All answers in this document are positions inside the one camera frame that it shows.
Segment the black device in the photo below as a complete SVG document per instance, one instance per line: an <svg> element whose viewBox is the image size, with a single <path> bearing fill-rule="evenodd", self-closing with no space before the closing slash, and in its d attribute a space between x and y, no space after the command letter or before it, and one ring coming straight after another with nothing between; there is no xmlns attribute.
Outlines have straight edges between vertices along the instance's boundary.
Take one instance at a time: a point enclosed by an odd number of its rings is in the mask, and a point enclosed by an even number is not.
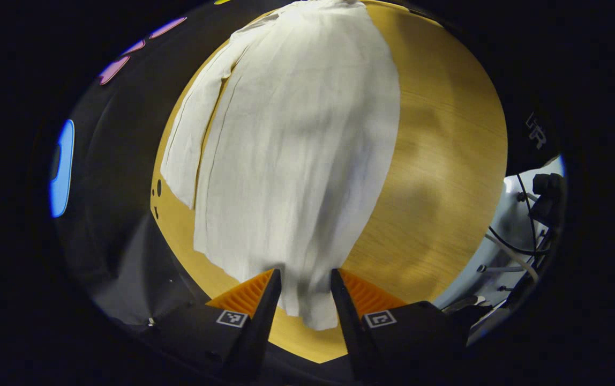
<svg viewBox="0 0 615 386"><path fill-rule="evenodd" d="M538 198L529 212L535 220L550 229L562 226L566 207L567 183L562 174L535 174L532 191Z"/></svg>

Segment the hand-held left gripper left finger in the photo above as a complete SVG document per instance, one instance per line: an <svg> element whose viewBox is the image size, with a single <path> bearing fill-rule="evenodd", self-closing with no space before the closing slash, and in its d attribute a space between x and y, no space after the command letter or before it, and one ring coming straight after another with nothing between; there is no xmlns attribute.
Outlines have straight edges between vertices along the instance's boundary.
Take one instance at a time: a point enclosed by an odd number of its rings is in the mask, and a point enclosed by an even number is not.
<svg viewBox="0 0 615 386"><path fill-rule="evenodd" d="M270 269L204 305L178 306L155 320L144 340L209 378L251 383L263 366L281 290L280 270Z"/></svg>

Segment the black printed clothing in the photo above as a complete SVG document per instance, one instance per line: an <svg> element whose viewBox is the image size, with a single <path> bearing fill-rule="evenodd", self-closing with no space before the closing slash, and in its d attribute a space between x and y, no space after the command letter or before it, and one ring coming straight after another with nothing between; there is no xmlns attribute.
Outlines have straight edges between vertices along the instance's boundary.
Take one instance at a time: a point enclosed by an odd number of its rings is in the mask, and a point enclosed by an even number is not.
<svg viewBox="0 0 615 386"><path fill-rule="evenodd" d="M500 97L507 130L506 176L543 168L561 154L558 110L538 94Z"/></svg>

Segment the white tube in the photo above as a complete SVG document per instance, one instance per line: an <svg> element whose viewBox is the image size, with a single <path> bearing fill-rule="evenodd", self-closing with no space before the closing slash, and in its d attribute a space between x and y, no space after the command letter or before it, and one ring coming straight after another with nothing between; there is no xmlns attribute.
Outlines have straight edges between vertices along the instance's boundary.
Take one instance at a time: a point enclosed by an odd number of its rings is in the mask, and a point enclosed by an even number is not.
<svg viewBox="0 0 615 386"><path fill-rule="evenodd" d="M523 259L521 259L516 252L513 251L513 249L507 247L505 244L503 244L503 242L500 242L498 239L496 239L496 237L494 237L493 235L490 234L485 234L484 237L486 237L487 240L491 240L494 244L496 244L499 249L501 249L501 251L505 252L505 254L510 257L510 259L516 263L518 263L518 265L523 268L524 270L526 270L529 275L531 276L531 278L533 279L534 283L538 283L539 281L539 276L537 271L530 266L530 264L528 264L526 261L523 261Z"/></svg>

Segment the white jeans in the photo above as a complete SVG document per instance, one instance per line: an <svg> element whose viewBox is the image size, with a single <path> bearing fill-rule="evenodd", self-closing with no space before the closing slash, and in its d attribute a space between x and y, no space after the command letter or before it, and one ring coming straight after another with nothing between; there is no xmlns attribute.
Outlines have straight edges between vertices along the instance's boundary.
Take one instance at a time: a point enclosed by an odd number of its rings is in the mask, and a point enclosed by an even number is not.
<svg viewBox="0 0 615 386"><path fill-rule="evenodd" d="M302 0L235 31L175 115L160 174L192 246L237 281L278 268L280 307L337 325L329 287L390 168L401 91L361 0Z"/></svg>

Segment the black backdrop cloth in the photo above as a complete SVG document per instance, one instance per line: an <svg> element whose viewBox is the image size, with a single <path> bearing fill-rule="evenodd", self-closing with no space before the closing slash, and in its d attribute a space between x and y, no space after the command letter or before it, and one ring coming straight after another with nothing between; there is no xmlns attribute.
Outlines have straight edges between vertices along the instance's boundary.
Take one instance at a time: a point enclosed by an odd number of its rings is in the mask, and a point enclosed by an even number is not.
<svg viewBox="0 0 615 386"><path fill-rule="evenodd" d="M53 223L61 261L102 315L140 334L178 306L202 300L160 231L156 152L180 94L232 32L293 0L206 3L144 46L106 84L95 81L69 118L74 125L69 194Z"/></svg>

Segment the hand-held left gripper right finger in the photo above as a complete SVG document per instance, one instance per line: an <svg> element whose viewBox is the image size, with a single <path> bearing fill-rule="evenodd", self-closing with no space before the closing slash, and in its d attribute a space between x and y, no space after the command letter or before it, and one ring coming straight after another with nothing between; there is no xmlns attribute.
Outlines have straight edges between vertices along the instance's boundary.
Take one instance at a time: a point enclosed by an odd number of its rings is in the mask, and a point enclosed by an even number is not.
<svg viewBox="0 0 615 386"><path fill-rule="evenodd" d="M466 339L432 303L406 303L344 269L332 269L331 291L357 382L437 383L460 361Z"/></svg>

